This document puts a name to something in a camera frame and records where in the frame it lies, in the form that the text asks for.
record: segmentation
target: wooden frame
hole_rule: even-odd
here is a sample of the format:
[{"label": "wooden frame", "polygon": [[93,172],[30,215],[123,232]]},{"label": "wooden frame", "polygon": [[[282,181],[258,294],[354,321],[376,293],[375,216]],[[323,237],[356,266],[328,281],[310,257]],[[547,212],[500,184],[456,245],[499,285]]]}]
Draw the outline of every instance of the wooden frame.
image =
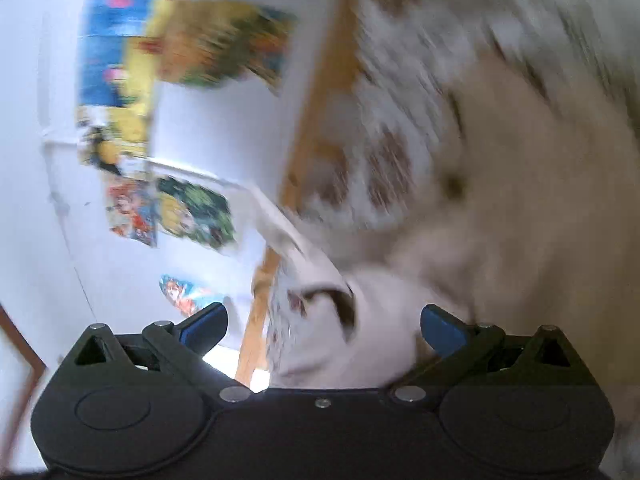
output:
[{"label": "wooden frame", "polygon": [[[286,177],[280,190],[280,205],[292,210],[296,210],[300,202],[300,184],[305,179],[304,171],[309,160],[336,151],[322,142],[319,125],[328,97],[334,92],[350,92],[358,71],[356,17],[352,4],[353,0],[338,0],[335,7],[334,23],[316,67],[314,83],[289,157]],[[279,263],[279,256],[267,248],[262,264],[254,274],[254,300],[244,330],[236,371],[236,380],[246,386],[249,386],[258,362],[264,360],[266,345],[262,330],[268,310],[271,282]]]},{"label": "wooden frame", "polygon": [[0,330],[2,330],[8,337],[9,341],[17,348],[20,355],[31,366],[31,372],[27,381],[24,383],[17,406],[14,407],[11,420],[9,421],[9,431],[6,435],[4,445],[0,449],[0,474],[4,474],[8,470],[9,463],[11,461],[12,453],[14,451],[15,439],[20,429],[20,424],[24,418],[24,413],[27,410],[27,406],[34,394],[38,382],[46,370],[45,364],[38,357],[36,352],[33,351],[31,346],[22,337],[20,331],[16,328],[14,323],[5,312],[2,305],[0,305]]}]

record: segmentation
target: poster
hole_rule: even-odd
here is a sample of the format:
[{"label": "poster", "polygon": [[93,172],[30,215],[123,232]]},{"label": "poster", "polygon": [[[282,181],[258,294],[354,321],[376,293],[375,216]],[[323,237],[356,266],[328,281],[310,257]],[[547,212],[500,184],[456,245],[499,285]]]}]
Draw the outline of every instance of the poster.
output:
[{"label": "poster", "polygon": [[160,78],[218,87],[251,73],[276,90],[293,14],[230,0],[179,0],[167,28]]},{"label": "poster", "polygon": [[81,164],[116,176],[147,180],[146,121],[128,108],[81,106],[77,110]]},{"label": "poster", "polygon": [[195,285],[186,280],[178,280],[168,274],[160,278],[160,290],[169,302],[184,315],[193,316],[211,303],[223,303],[224,297],[214,294],[210,289]]},{"label": "poster", "polygon": [[173,5],[172,0],[88,0],[85,35],[159,38]]},{"label": "poster", "polygon": [[156,224],[150,184],[107,173],[103,179],[111,231],[154,247]]},{"label": "poster", "polygon": [[81,38],[81,105],[127,107],[140,116],[152,110],[159,40],[121,36]]},{"label": "poster", "polygon": [[221,194],[170,176],[158,178],[156,188],[165,232],[216,250],[236,241],[229,204]]}]

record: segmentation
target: screw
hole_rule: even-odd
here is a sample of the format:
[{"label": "screw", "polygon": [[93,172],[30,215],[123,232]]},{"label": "screw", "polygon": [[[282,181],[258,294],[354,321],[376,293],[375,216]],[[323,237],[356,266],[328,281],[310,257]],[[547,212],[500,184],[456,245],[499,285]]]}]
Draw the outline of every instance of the screw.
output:
[{"label": "screw", "polygon": [[244,386],[228,386],[220,391],[220,399],[226,402],[242,402],[251,397],[251,390]]},{"label": "screw", "polygon": [[420,386],[402,386],[395,391],[395,395],[404,402],[417,402],[423,400],[427,393]]},{"label": "screw", "polygon": [[331,405],[331,401],[329,399],[316,399],[316,408],[328,408]]}]

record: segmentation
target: bright light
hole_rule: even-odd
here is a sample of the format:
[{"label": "bright light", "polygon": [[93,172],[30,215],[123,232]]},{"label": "bright light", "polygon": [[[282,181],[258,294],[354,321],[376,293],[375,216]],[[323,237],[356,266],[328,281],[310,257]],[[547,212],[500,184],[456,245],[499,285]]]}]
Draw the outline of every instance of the bright light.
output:
[{"label": "bright light", "polygon": [[[203,361],[220,370],[228,377],[235,377],[238,370],[240,352],[216,345],[202,357]],[[251,377],[251,391],[261,392],[269,387],[269,373],[264,370],[256,370]]]}]

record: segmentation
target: colorful poster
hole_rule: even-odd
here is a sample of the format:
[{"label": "colorful poster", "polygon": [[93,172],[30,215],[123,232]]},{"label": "colorful poster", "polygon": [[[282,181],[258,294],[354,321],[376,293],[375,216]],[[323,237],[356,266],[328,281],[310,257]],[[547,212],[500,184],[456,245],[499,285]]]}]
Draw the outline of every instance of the colorful poster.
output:
[{"label": "colorful poster", "polygon": [[223,303],[224,300],[222,295],[214,294],[208,288],[178,280],[168,274],[161,276],[160,290],[169,302],[184,314],[184,317],[193,316],[211,303]]},{"label": "colorful poster", "polygon": [[140,116],[148,116],[159,61],[159,40],[89,36],[80,41],[80,104],[128,107]]},{"label": "colorful poster", "polygon": [[154,247],[156,222],[150,184],[105,173],[104,187],[111,231]]},{"label": "colorful poster", "polygon": [[159,38],[172,9],[172,0],[88,0],[85,35]]},{"label": "colorful poster", "polygon": [[179,0],[167,28],[160,78],[218,87],[253,73],[282,81],[293,14],[229,0]]},{"label": "colorful poster", "polygon": [[78,107],[80,162],[117,176],[147,180],[146,121],[128,108]]},{"label": "colorful poster", "polygon": [[164,231],[216,250],[235,241],[231,211],[224,196],[170,176],[158,178],[156,187]]}]

